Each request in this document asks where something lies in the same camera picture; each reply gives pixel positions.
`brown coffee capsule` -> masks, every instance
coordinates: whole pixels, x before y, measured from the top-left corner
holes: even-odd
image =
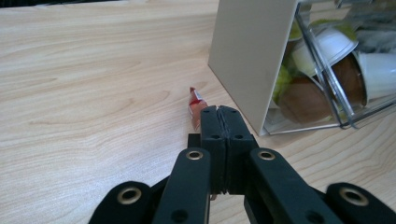
[[[367,104],[366,89],[364,88],[361,69],[352,53],[333,65],[332,71],[352,106]]]
[[[309,77],[296,77],[280,94],[278,103],[283,116],[306,124],[332,115],[323,91]]]

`wooden table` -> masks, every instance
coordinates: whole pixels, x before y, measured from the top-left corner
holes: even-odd
[[[193,86],[236,107],[207,66],[216,0],[0,9],[0,222],[87,223],[119,183],[153,185],[193,133]],[[396,209],[396,114],[360,130],[257,137],[311,186],[346,181]],[[210,223],[248,223],[220,196]]]

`red object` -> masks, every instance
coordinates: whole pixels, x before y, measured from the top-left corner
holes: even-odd
[[[201,110],[207,107],[207,103],[194,87],[190,87],[189,110],[191,123],[195,131],[201,126]]]

